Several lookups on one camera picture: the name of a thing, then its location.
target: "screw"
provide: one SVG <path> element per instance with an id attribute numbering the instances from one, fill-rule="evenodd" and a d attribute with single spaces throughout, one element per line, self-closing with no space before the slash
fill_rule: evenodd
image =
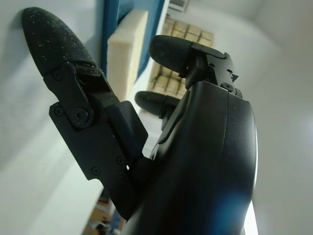
<path id="1" fill-rule="evenodd" d="M 77 124 L 85 124 L 89 118 L 89 114 L 84 108 L 75 108 L 72 111 L 72 120 Z"/>
<path id="2" fill-rule="evenodd" d="M 54 77 L 54 79 L 57 80 L 57 81 L 61 81 L 61 80 L 62 80 L 62 77 L 60 76 L 59 71 L 55 71 L 55 72 L 53 73 L 53 77 Z"/>
<path id="3" fill-rule="evenodd" d="M 60 107 L 60 106 L 57 106 L 55 109 L 54 109 L 54 113 L 56 116 L 60 117 L 64 114 L 64 110 Z"/>
<path id="4" fill-rule="evenodd" d="M 232 85 L 228 84 L 227 82 L 224 82 L 221 84 L 221 87 L 225 88 L 226 90 L 228 90 L 229 92 L 233 92 L 234 88 Z"/>
<path id="5" fill-rule="evenodd" d="M 94 175 L 100 175 L 101 170 L 100 170 L 99 168 L 97 168 L 97 167 L 93 167 L 93 168 L 91 169 L 91 172 L 92 172 Z"/>
<path id="6" fill-rule="evenodd" d="M 124 160 L 124 158 L 122 156 L 117 156 L 116 162 L 119 165 L 124 165 L 125 164 L 125 160 Z"/>

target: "white wall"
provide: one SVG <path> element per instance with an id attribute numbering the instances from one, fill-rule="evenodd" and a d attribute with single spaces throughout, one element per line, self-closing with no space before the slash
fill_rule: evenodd
<path id="1" fill-rule="evenodd" d="M 212 10 L 217 9 L 242 18 L 252 19 L 264 0 L 191 0 L 207 4 Z"/>
<path id="2" fill-rule="evenodd" d="M 78 235 L 102 186 L 86 180 L 48 116 L 56 98 L 46 88 L 21 29 L 21 10 L 29 6 L 58 15 L 96 59 L 100 55 L 102 1 L 1 4 L 0 234 Z"/>
<path id="3" fill-rule="evenodd" d="M 247 97 L 259 140 L 254 205 L 260 235 L 311 234 L 313 2 L 268 0 L 257 24 L 282 47 Z"/>

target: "hex bolt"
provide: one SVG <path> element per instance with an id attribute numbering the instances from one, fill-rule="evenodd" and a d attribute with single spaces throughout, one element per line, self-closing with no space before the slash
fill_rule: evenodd
<path id="1" fill-rule="evenodd" d="M 124 160 L 124 158 L 122 156 L 117 156 L 116 162 L 119 165 L 124 165 L 125 164 L 125 160 Z"/>
<path id="2" fill-rule="evenodd" d="M 72 111 L 72 121 L 76 124 L 82 125 L 88 121 L 89 114 L 84 108 L 75 108 Z"/>
<path id="3" fill-rule="evenodd" d="M 57 106 L 54 109 L 54 113 L 55 113 L 56 116 L 60 117 L 60 116 L 62 116 L 64 114 L 64 110 L 62 109 L 62 107 Z"/>
<path id="4" fill-rule="evenodd" d="M 91 169 L 91 172 L 92 172 L 94 175 L 100 175 L 101 170 L 100 170 L 99 168 L 97 168 L 97 167 L 93 167 L 93 168 Z"/>

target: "blue panel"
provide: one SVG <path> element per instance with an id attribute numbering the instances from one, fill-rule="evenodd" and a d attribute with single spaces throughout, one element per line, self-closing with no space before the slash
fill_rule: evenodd
<path id="1" fill-rule="evenodd" d="M 144 9 L 149 12 L 142 53 L 139 63 L 138 76 L 144 71 L 149 60 L 148 47 L 152 36 L 157 31 L 164 0 L 105 0 L 104 27 L 103 27 L 103 51 L 102 51 L 102 70 L 107 70 L 107 51 L 108 38 L 116 30 L 117 24 L 132 9 Z"/>

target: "robotic hand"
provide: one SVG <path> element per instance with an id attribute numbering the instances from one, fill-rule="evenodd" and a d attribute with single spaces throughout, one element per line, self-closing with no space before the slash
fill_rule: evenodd
<path id="1" fill-rule="evenodd" d="M 22 14 L 34 62 L 59 102 L 49 115 L 87 179 L 99 179 L 120 215 L 122 235 L 238 235 L 256 179 L 252 108 L 234 87 L 230 56 L 198 43 L 155 36 L 158 63 L 186 78 L 181 100 L 139 92 L 163 119 L 150 156 L 132 104 L 120 102 L 77 36 L 36 7 Z"/>

